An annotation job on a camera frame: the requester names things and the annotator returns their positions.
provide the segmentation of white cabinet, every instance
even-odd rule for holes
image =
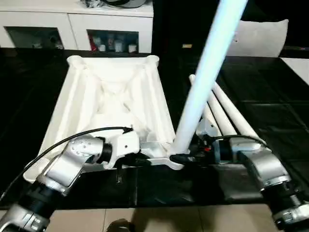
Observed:
[[[77,49],[68,14],[0,12],[0,47],[55,46]]]
[[[0,0],[0,47],[151,53],[154,9],[80,0]]]
[[[69,14],[73,33],[79,50],[91,50],[90,41],[99,47],[101,43],[106,51],[129,52],[129,46],[137,52],[151,53],[152,17]]]

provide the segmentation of white chair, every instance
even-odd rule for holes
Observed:
[[[288,19],[280,22],[240,21],[228,56],[278,57],[288,30]]]

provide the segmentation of white countertop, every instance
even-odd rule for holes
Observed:
[[[148,2],[139,8],[120,9],[107,5],[101,8],[86,8],[79,0],[0,0],[0,11],[103,14],[136,17],[154,16],[152,2]]]
[[[301,79],[309,85],[309,59],[281,58]]]

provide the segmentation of white furniture piece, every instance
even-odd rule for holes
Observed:
[[[108,51],[112,35],[113,40],[125,37],[124,52],[131,45],[151,53],[153,16],[152,2],[120,9],[86,8],[79,0],[1,0],[0,47],[46,47],[41,37],[49,39],[51,33],[58,48],[91,50],[89,38],[101,37]]]
[[[288,19],[280,22],[240,21],[227,56],[278,57],[288,31]]]

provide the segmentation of white shelf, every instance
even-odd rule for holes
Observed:
[[[104,5],[101,8],[86,8],[79,0],[0,0],[0,11],[52,12],[135,17],[154,16],[152,2],[148,2],[139,8],[120,9],[107,5]]]

